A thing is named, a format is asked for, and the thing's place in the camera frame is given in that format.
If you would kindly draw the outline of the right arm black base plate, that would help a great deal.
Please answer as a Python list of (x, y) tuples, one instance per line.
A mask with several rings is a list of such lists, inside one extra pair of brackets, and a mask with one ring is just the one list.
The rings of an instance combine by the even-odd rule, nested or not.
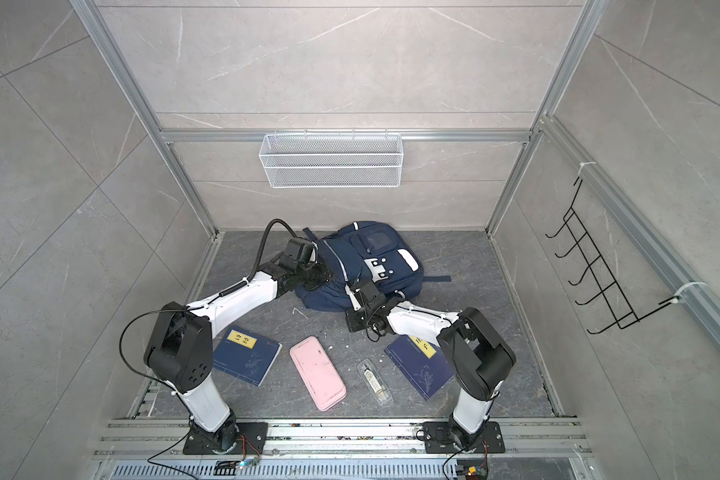
[(471, 452), (475, 449), (488, 454), (506, 452), (500, 426), (493, 421), (485, 422), (476, 433), (467, 433), (454, 421), (424, 422), (414, 438), (424, 443), (428, 454)]

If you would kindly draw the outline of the navy blue notebook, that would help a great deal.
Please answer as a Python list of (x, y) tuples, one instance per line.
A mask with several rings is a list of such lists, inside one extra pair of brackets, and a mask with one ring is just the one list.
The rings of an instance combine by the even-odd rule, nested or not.
[(400, 336), (385, 353), (424, 400), (431, 399), (453, 378), (441, 350), (417, 337)]
[(215, 369), (260, 386), (277, 356), (282, 344), (264, 335), (242, 328), (231, 328), (215, 348)]

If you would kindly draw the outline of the aluminium front rail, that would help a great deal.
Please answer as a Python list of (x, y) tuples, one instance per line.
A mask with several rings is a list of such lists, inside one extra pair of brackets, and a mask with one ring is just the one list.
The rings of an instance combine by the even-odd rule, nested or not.
[[(498, 418), (485, 439), (462, 452), (450, 442), (447, 424), (432, 419), (243, 419), (238, 429), (245, 452), (266, 460), (358, 458), (573, 458), (593, 453), (574, 418)], [(166, 451), (183, 459), (185, 442), (196, 441), (184, 420), (112, 420), (99, 435), (93, 457), (145, 459)]]

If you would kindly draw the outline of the pink pencil case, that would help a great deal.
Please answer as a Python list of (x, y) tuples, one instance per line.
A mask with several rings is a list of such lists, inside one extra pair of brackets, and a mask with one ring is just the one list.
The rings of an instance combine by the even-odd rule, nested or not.
[(346, 397), (343, 380), (315, 336), (294, 345), (289, 355), (319, 411), (329, 410)]

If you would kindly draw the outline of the navy blue student backpack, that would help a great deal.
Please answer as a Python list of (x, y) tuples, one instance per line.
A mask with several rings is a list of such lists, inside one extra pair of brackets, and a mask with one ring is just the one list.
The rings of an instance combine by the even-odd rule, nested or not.
[(450, 282), (449, 275), (428, 276), (422, 262), (400, 233), (376, 221), (356, 221), (321, 238), (305, 229), (306, 237), (332, 273), (331, 279), (314, 290), (295, 289), (304, 306), (321, 312), (344, 312), (354, 308), (348, 289), (371, 280), (385, 294), (401, 293), (411, 300), (426, 282)]

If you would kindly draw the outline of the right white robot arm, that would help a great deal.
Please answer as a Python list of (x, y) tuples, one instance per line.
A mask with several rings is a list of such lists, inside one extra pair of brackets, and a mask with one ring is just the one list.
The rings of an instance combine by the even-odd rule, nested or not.
[(349, 322), (382, 335), (407, 335), (435, 344), (461, 391), (450, 415), (451, 435), (464, 446), (485, 428), (494, 401), (516, 364), (516, 355), (476, 308), (445, 312), (420, 307), (402, 293), (383, 294), (371, 280), (345, 287)]

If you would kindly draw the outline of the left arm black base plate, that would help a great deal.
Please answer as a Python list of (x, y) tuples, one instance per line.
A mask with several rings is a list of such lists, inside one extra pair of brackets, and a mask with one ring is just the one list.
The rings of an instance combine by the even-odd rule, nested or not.
[(189, 424), (185, 455), (260, 455), (267, 440), (266, 422), (227, 421), (219, 430), (208, 432), (194, 421)]

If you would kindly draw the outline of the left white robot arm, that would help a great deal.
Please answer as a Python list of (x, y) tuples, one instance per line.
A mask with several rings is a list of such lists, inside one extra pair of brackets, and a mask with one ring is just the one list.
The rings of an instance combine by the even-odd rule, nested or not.
[(194, 426), (209, 434), (230, 430), (232, 410), (211, 378), (214, 338), (255, 308), (298, 288), (314, 290), (331, 277), (317, 243), (293, 237), (283, 252), (226, 289), (188, 305), (166, 304), (144, 363), (179, 396)]

